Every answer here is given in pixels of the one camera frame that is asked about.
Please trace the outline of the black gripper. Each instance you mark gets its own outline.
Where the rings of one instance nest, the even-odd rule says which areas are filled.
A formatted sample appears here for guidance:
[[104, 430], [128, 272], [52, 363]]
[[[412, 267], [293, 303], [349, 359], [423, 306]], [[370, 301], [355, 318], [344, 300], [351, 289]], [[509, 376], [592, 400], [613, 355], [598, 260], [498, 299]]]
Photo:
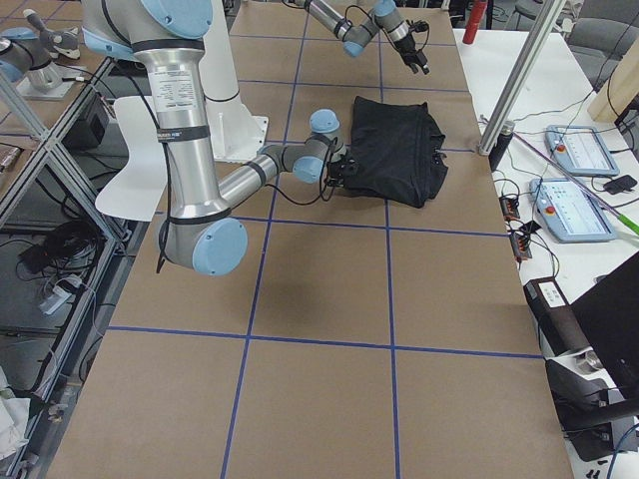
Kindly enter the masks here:
[[324, 183], [329, 187], [343, 188], [345, 180], [358, 171], [358, 161], [351, 154], [340, 155], [337, 161], [330, 161], [326, 168]]
[[399, 53], [403, 63], [413, 74], [421, 72], [427, 75], [430, 70], [423, 53], [424, 45], [416, 47], [413, 33], [427, 33], [428, 23], [424, 20], [402, 21], [396, 29], [396, 39], [393, 41], [395, 50]]

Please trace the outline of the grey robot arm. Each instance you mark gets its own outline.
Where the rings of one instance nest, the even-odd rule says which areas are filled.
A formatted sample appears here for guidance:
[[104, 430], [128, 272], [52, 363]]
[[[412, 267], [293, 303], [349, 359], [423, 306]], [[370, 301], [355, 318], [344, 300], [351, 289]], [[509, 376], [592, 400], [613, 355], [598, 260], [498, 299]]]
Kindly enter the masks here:
[[168, 212], [159, 232], [159, 264], [224, 275], [248, 248], [245, 227], [232, 210], [281, 173], [315, 183], [347, 161], [336, 114], [311, 116], [300, 145], [267, 146], [254, 159], [218, 179], [200, 63], [214, 25], [209, 1], [86, 1], [83, 36], [96, 53], [142, 63], [151, 98], [147, 105], [162, 146]]
[[406, 20], [394, 1], [377, 1], [369, 11], [358, 5], [347, 5], [343, 13], [326, 1], [283, 1], [283, 4], [305, 10], [341, 41], [344, 51], [353, 58], [381, 34], [413, 74], [429, 73], [423, 53], [425, 45], [417, 47], [413, 38], [414, 33], [428, 33], [429, 25], [424, 20]]

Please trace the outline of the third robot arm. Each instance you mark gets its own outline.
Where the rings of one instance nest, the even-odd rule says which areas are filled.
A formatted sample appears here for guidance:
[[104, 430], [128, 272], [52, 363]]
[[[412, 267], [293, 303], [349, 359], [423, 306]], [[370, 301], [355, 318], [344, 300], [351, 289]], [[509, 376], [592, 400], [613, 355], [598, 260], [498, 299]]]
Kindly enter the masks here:
[[29, 27], [1, 32], [1, 72], [25, 99], [60, 101], [71, 88], [61, 67], [60, 55], [80, 58], [79, 27], [52, 30], [33, 9], [24, 9]]

